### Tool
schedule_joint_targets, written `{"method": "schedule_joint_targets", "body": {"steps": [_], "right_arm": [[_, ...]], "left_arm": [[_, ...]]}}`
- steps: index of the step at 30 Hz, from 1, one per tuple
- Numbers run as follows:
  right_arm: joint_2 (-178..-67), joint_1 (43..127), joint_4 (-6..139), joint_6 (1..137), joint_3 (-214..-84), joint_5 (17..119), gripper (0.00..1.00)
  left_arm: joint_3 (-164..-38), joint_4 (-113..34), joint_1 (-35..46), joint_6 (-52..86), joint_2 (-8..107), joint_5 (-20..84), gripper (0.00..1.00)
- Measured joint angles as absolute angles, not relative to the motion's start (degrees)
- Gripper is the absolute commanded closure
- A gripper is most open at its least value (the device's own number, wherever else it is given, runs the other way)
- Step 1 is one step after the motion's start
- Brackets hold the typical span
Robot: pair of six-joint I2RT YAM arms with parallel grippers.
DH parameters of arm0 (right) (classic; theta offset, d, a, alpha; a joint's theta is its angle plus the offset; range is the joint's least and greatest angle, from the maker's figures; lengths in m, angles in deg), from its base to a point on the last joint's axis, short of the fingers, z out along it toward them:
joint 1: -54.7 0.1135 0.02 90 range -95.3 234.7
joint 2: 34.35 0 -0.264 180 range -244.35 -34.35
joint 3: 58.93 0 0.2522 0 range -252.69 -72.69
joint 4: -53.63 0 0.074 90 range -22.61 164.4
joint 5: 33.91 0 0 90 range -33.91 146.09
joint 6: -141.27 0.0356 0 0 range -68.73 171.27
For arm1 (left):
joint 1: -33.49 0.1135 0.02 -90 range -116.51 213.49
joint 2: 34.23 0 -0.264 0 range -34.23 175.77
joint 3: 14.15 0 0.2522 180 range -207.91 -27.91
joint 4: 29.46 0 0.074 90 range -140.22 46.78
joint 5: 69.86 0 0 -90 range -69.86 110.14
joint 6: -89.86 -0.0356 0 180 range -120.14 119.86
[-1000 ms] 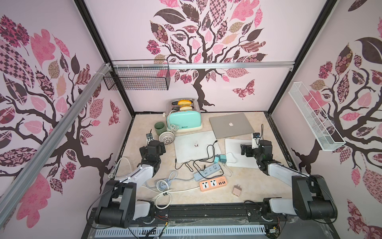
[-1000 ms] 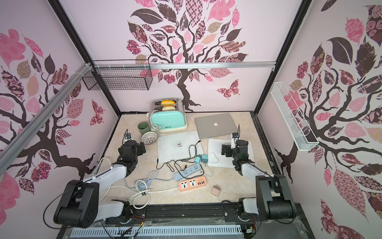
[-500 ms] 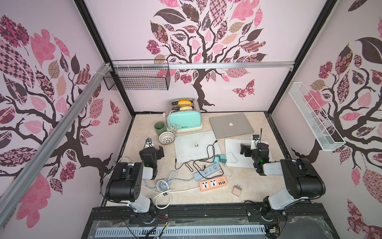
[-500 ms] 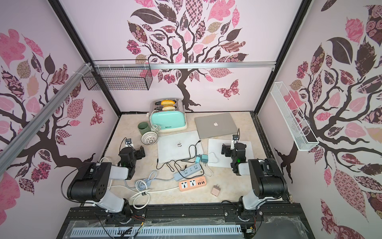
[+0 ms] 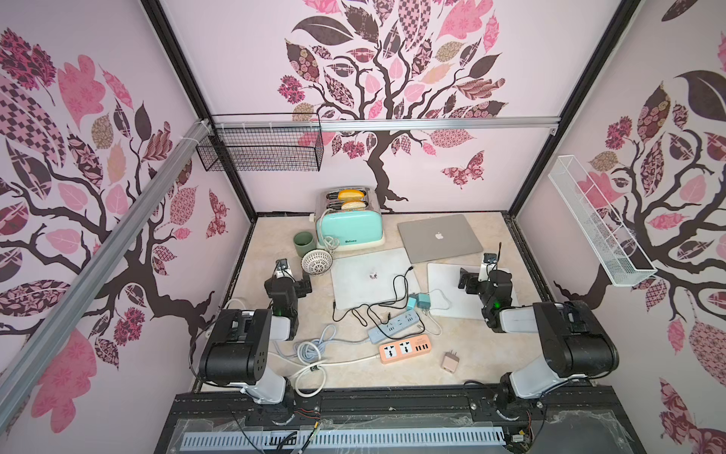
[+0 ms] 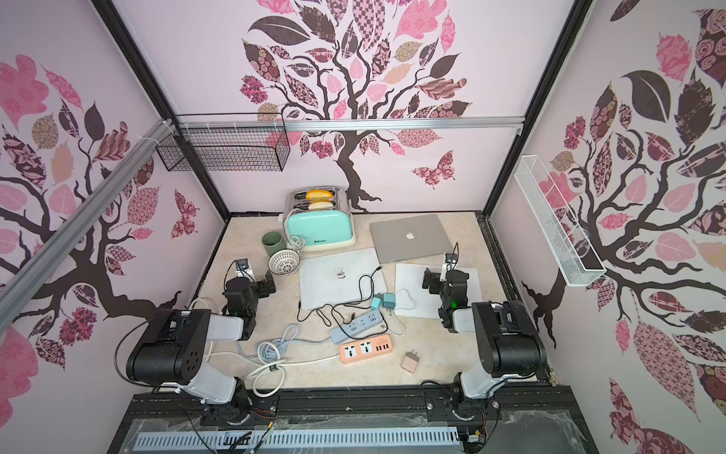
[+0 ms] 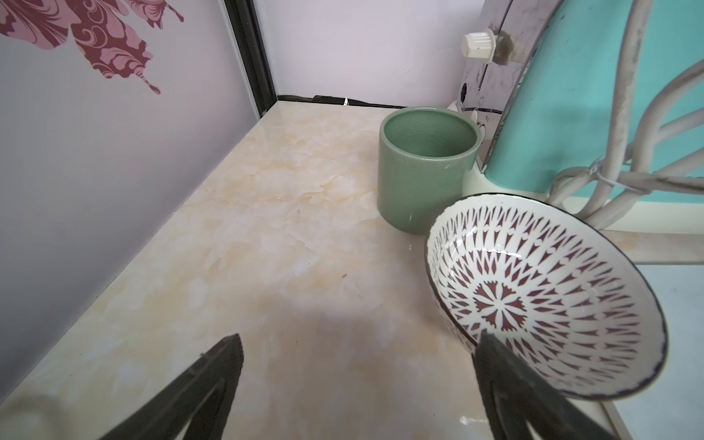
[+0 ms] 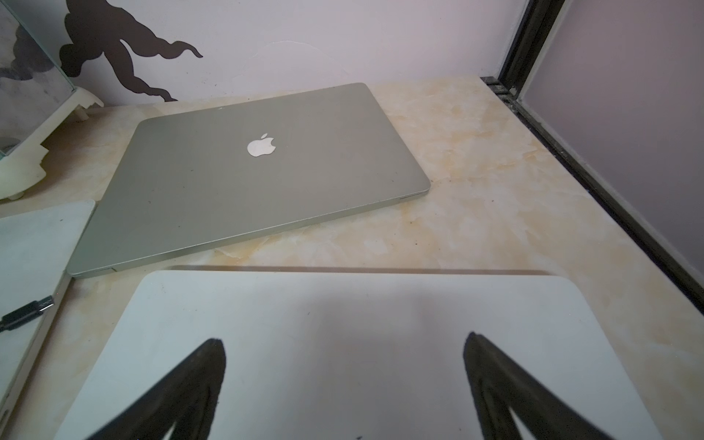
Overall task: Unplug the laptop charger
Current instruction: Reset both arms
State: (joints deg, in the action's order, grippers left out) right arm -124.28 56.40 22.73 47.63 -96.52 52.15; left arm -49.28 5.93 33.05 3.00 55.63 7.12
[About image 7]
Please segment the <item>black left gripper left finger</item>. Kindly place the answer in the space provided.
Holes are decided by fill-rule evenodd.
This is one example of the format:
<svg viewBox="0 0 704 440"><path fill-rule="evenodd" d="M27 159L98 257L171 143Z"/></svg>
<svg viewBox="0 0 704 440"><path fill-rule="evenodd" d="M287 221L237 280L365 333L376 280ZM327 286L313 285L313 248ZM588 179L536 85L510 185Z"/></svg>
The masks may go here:
<svg viewBox="0 0 704 440"><path fill-rule="evenodd" d="M104 439L220 439L244 363L240 335L221 339Z"/></svg>

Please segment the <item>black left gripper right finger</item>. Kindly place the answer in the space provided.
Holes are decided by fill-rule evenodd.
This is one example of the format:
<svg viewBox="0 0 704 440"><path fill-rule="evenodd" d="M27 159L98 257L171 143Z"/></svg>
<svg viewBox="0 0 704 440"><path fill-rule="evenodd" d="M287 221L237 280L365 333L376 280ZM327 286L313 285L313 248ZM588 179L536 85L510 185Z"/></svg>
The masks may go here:
<svg viewBox="0 0 704 440"><path fill-rule="evenodd" d="M612 439L493 335L473 355L482 403L495 439Z"/></svg>

